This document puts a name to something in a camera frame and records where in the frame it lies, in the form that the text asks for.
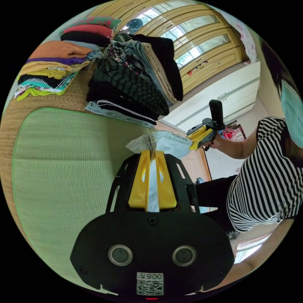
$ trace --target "white cabinet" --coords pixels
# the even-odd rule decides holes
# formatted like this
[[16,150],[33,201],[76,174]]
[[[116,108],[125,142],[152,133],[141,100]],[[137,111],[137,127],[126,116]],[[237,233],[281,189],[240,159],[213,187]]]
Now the white cabinet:
[[[219,98],[222,102],[224,122],[226,122],[226,120],[230,121],[253,108],[257,97],[258,86],[259,80],[237,90],[224,99]],[[209,106],[205,107],[199,113],[192,115],[189,119],[184,119],[183,122],[177,124],[177,126],[183,131],[188,131],[190,128],[201,124],[204,118],[211,118]]]
[[220,100],[223,105],[223,116],[231,116],[237,112],[242,114],[250,110],[255,102],[260,78],[260,62],[243,68],[219,79],[197,93],[173,110],[162,120],[187,131],[202,123],[204,118],[210,118],[208,108],[211,99]]

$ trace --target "label sticker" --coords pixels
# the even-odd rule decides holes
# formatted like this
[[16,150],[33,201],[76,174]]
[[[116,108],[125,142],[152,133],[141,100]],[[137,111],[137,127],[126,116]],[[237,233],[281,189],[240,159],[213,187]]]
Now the label sticker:
[[164,275],[160,273],[137,272],[137,294],[163,296]]

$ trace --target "qr code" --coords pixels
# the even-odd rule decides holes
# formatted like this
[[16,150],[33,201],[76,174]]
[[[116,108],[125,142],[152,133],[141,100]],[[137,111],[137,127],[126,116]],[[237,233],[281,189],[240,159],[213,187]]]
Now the qr code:
[[163,281],[137,280],[137,294],[147,296],[161,296],[164,291]]

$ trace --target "face mask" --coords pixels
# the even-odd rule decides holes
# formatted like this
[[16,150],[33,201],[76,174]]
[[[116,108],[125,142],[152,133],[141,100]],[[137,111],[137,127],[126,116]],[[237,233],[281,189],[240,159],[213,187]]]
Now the face mask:
[[280,100],[289,135],[293,142],[303,148],[303,102],[297,92],[284,80]]

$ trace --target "black and white striped shirt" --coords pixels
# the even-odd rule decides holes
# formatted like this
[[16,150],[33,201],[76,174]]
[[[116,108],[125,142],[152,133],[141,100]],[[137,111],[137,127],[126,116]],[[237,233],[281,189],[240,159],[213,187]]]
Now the black and white striped shirt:
[[257,128],[257,147],[229,188],[227,210],[239,232],[294,218],[303,200],[303,165],[286,156],[285,119],[265,118]]

